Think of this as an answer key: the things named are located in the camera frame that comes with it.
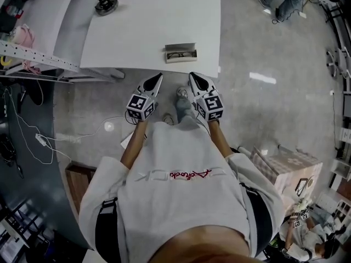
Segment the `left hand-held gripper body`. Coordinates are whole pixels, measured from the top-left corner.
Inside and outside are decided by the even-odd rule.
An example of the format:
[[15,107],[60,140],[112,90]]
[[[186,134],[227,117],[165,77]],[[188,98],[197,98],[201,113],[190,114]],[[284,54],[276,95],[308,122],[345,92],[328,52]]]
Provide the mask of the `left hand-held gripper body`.
[[156,110],[158,93],[134,91],[127,106],[127,114],[139,121],[146,121]]

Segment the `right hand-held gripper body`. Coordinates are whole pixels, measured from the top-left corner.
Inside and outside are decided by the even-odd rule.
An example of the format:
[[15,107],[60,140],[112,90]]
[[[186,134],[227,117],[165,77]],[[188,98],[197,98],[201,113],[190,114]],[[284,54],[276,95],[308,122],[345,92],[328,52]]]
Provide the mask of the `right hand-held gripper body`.
[[224,105],[218,91],[211,90],[209,93],[194,97],[195,110],[197,110],[206,122],[217,121],[223,117]]

